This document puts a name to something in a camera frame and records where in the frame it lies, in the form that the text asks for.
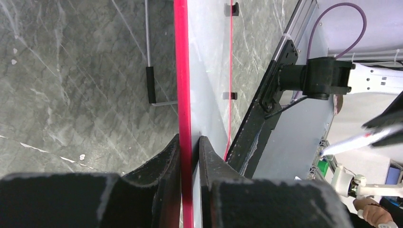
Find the zip tie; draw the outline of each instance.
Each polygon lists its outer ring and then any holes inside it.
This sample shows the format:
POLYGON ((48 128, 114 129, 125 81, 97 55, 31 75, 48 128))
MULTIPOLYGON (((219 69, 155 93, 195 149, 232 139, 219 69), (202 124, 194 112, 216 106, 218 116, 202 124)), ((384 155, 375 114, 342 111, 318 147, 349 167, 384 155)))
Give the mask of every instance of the zip tie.
POLYGON ((393 60, 395 65, 396 65, 397 55, 399 54, 399 52, 400 52, 400 49, 396 49, 396 55, 394 55, 394 60, 393 60))
POLYGON ((284 36, 284 37, 287 37, 288 39, 290 39, 290 40, 292 40, 292 41, 294 41, 294 39, 292 38, 292 36, 291 36, 290 34, 288 34, 288 33, 283 33, 283 36, 284 36))

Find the red edge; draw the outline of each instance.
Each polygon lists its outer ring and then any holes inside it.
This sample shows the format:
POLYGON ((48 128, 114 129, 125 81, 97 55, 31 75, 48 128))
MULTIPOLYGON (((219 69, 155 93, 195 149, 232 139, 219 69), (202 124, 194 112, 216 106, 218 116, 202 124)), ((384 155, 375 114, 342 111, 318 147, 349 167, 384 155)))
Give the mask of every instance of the red edge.
POLYGON ((189 33, 187 0, 173 1, 176 46, 176 81, 178 95, 179 145, 183 227, 193 228, 192 201, 192 132, 190 116, 189 33))
MULTIPOLYGON (((231 94, 232 92, 232 10, 230 10, 230 87, 229 87, 229 92, 231 94)), ((227 155, 228 155, 228 150, 230 149, 231 146, 231 99, 230 99, 230 117, 229 117, 229 123, 228 123, 228 142, 227 142, 227 148, 225 149, 225 154, 224 154, 224 161, 227 160, 227 155)))

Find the green object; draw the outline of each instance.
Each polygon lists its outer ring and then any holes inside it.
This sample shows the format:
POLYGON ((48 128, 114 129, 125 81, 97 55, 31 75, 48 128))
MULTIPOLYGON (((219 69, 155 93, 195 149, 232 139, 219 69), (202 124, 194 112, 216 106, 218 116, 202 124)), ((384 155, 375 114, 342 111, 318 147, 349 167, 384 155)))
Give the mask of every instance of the green object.
POLYGON ((317 167, 320 169, 323 176, 325 177, 326 173, 327 173, 327 169, 329 168, 329 163, 327 163, 327 161, 319 161, 317 163, 317 167))

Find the marble floor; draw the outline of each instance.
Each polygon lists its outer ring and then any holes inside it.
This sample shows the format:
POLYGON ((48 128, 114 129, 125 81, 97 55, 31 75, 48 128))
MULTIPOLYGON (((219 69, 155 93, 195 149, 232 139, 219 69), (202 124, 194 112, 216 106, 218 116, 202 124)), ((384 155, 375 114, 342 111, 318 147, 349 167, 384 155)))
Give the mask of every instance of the marble floor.
MULTIPOLYGON (((232 138, 296 3, 239 1, 232 138)), ((149 7, 157 100, 176 100, 173 2, 149 7)), ((178 132, 177 106, 148 104, 143 0, 0 0, 0 8, 0 176, 123 174, 178 132)))

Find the gray marble surface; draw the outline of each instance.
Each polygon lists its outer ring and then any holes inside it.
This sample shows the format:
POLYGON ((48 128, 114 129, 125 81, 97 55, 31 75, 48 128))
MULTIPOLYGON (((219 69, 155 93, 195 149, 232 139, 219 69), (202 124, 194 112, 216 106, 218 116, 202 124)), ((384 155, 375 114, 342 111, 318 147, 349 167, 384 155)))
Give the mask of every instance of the gray marble surface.
MULTIPOLYGON (((150 14, 157 99, 176 100, 172 2, 150 14)), ((123 174, 178 132, 148 104, 142 0, 0 0, 0 57, 0 176, 123 174)))

